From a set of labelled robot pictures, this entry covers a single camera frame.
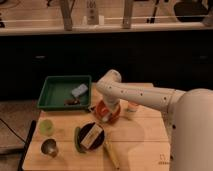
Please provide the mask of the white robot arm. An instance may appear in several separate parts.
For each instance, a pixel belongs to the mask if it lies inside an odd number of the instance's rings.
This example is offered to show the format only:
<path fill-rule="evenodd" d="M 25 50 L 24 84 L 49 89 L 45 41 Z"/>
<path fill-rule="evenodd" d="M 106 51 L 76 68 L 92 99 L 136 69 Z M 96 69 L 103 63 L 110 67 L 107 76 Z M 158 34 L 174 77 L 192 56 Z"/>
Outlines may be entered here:
<path fill-rule="evenodd" d="M 213 90 L 134 86 L 122 83 L 114 69 L 96 88 L 110 111 L 123 99 L 173 115 L 170 171 L 213 171 Z"/>

